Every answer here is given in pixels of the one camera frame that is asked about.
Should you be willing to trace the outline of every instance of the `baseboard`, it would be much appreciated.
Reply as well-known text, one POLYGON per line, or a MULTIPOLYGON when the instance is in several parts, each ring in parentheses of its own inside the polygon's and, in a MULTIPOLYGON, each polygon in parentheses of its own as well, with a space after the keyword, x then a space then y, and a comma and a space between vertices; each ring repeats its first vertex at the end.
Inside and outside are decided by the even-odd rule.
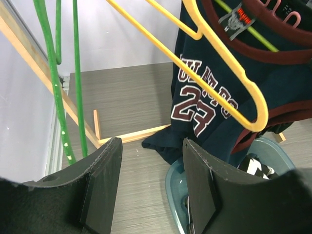
MULTIPOLYGON (((63 80, 64 80, 63 89, 66 92, 66 94, 68 94, 69 77, 64 77, 63 80)), ((45 176, 60 171, 62 169, 62 160, 63 160, 63 144, 60 137, 60 124, 57 117, 56 108, 54 105, 48 159, 45 168, 45 176)))

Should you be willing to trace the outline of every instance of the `white wall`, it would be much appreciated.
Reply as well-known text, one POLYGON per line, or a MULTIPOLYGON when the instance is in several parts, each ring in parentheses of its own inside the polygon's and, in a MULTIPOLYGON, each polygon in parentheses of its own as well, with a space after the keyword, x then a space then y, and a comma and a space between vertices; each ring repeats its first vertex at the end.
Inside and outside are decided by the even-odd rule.
POLYGON ((0 177, 44 177, 53 96, 0 32, 0 177))
MULTIPOLYGON (((36 39, 45 49, 44 38, 33 0, 11 0, 36 39)), ((174 50, 178 28, 145 0, 117 0, 136 20, 169 49, 174 50)), ((158 0, 174 15, 181 0, 158 0)), ((55 28, 56 0, 46 0, 52 31, 55 28)), ((74 72, 72 1, 62 1, 63 63, 59 73, 74 72)), ((105 0, 78 0, 80 59, 82 71, 169 62, 148 39, 105 0)))

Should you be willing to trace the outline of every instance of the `maroon trim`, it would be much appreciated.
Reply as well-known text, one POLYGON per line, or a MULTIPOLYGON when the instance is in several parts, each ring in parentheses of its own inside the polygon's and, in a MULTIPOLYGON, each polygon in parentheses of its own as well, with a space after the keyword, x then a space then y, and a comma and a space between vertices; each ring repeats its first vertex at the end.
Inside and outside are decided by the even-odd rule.
MULTIPOLYGON (((289 123, 309 118, 312 118, 312 100, 294 102, 270 110, 269 121, 266 128, 281 123, 289 123)), ((246 149, 251 145, 253 140, 256 138, 257 133, 251 134, 251 137, 248 140, 240 143, 240 141, 250 132, 251 131, 247 129, 244 129, 241 132, 232 150, 232 154, 239 152, 243 149, 246 149)))
MULTIPOLYGON (((260 50, 254 47, 251 47, 243 42, 241 42, 238 39, 234 39, 230 41, 228 35, 224 32, 224 29, 222 26, 218 23, 219 21, 219 16, 216 14, 212 0, 201 0, 202 4, 204 6, 207 18, 212 25, 214 31, 218 34, 218 36, 230 47, 238 51, 244 56, 247 56, 251 59, 260 61, 260 62, 265 62, 265 63, 273 63, 273 64, 279 64, 279 65, 294 65, 294 64, 307 64, 310 62, 312 58, 312 49, 308 50, 295 50, 295 51, 279 51, 279 52, 271 52, 271 51, 265 51, 265 50, 260 50)), ((276 22, 278 22, 278 27, 281 27, 281 25, 284 25, 282 27, 282 34, 286 34, 286 29, 287 33, 291 34, 292 39, 295 39, 296 41, 301 41, 302 43, 307 43, 312 45, 312 33, 308 33, 308 39, 302 38, 302 32, 305 32, 304 35, 306 35, 306 31, 303 31, 301 29, 294 29, 291 26, 281 22, 280 20, 276 19, 272 15, 268 16, 267 13, 270 14, 269 10, 265 7, 263 7, 260 3, 256 4, 254 7, 253 4, 255 4, 257 0, 243 0, 243 2, 246 4, 247 7, 250 9, 251 12, 254 14, 259 14, 260 19, 264 17, 266 23, 269 25, 273 23, 274 30, 276 31, 276 22)))

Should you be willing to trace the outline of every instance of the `wooden rack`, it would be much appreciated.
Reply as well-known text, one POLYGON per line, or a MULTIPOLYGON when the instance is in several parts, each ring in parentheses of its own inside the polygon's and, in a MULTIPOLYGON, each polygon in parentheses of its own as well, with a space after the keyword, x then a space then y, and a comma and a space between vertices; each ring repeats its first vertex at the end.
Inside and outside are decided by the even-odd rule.
MULTIPOLYGON (((40 55, 40 52, 33 46, 29 38, 25 35, 22 28, 16 22, 15 18, 11 15, 11 13, 2 1, 0 1, 0 30, 15 47, 15 49, 19 52, 19 54, 23 57, 23 59, 27 62, 27 64, 31 67, 31 69, 35 72, 35 74, 39 77, 41 82, 53 94, 50 70, 48 65, 45 63, 44 59, 40 55)), ((78 125, 77 108, 63 90, 62 99, 66 112, 78 125)), ((95 132, 91 129, 86 121, 84 121, 84 125, 86 136, 97 149, 110 139, 101 139, 101 130, 97 110, 94 110, 95 132)), ((122 139, 123 143, 127 143, 135 140, 145 139, 168 126, 169 125, 163 125, 134 133, 120 135, 118 137, 122 139)), ((286 139, 283 134, 278 134, 276 135, 276 140, 278 142, 282 142, 286 139)))

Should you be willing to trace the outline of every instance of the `floor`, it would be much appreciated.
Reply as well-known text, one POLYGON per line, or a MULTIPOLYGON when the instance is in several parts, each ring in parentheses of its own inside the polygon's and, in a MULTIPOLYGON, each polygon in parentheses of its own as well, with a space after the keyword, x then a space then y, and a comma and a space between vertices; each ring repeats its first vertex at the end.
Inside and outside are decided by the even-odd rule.
MULTIPOLYGON (((85 119, 99 112, 102 138, 170 123, 172 64, 163 63, 82 73, 85 119)), ((69 96, 75 101, 71 75, 69 96)), ((78 128, 68 117, 75 155, 81 158, 78 128)), ((312 167, 312 120, 284 132, 282 148, 297 167, 312 167)), ((95 148, 88 142, 89 152, 95 148)), ((66 158, 62 167, 68 166, 66 158)), ((112 234, 178 234, 169 210, 164 180, 169 165, 141 141, 124 144, 112 234)))

